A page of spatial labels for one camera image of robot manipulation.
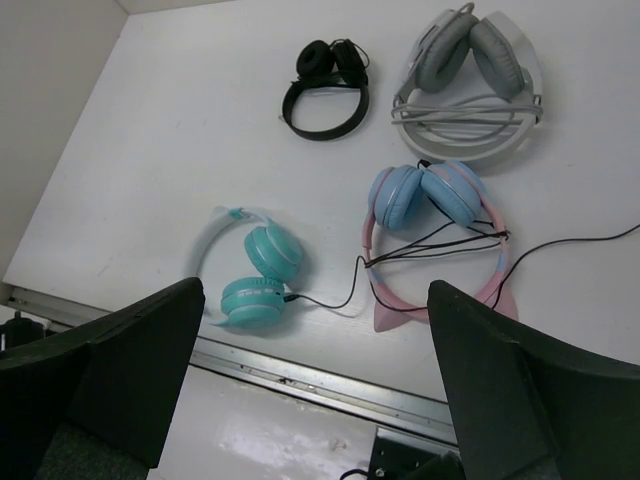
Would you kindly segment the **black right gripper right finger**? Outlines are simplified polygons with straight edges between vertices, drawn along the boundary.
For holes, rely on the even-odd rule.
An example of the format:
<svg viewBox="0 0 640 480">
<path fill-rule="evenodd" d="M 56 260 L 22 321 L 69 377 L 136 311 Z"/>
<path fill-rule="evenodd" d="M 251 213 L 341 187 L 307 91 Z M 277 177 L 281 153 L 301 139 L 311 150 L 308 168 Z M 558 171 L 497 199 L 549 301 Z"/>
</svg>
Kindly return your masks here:
<svg viewBox="0 0 640 480">
<path fill-rule="evenodd" d="M 638 478 L 638 366 L 544 334 L 442 280 L 427 306 L 467 478 Z"/>
</svg>

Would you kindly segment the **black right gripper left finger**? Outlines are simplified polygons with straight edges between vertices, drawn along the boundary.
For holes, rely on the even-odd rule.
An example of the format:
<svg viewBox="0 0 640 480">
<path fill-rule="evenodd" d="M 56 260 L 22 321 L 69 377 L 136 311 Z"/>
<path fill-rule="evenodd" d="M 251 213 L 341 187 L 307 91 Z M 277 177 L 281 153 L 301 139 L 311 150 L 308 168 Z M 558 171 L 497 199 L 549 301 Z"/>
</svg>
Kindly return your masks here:
<svg viewBox="0 0 640 480">
<path fill-rule="evenodd" d="M 4 479 L 144 479 L 159 465 L 204 311 L 190 277 L 1 353 Z"/>
</svg>

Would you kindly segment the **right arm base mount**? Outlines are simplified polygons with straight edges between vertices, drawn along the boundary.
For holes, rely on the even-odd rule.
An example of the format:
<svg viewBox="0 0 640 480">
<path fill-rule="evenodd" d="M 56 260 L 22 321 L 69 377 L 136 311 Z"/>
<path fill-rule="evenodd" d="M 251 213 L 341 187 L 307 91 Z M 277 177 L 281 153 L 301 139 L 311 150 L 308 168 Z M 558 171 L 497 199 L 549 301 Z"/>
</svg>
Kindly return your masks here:
<svg viewBox="0 0 640 480">
<path fill-rule="evenodd" d="M 377 427 L 368 464 L 343 479 L 465 479 L 459 450 L 428 437 Z"/>
</svg>

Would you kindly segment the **teal cat-ear headphones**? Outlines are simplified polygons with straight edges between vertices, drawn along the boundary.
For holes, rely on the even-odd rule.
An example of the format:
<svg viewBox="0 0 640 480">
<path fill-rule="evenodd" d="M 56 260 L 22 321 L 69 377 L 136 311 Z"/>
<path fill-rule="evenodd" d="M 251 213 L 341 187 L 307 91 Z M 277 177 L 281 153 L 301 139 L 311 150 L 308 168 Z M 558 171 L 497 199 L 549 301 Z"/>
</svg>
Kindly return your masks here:
<svg viewBox="0 0 640 480">
<path fill-rule="evenodd" d="M 224 329 L 263 329 L 280 322 L 285 307 L 285 286 L 295 279 L 303 260 L 299 240 L 266 214 L 246 208 L 221 208 L 195 237 L 183 268 L 197 277 L 217 237 L 236 222 L 256 221 L 244 238 L 244 251 L 258 274 L 229 283 L 222 292 L 220 311 L 213 318 L 204 308 L 205 321 Z"/>
</svg>

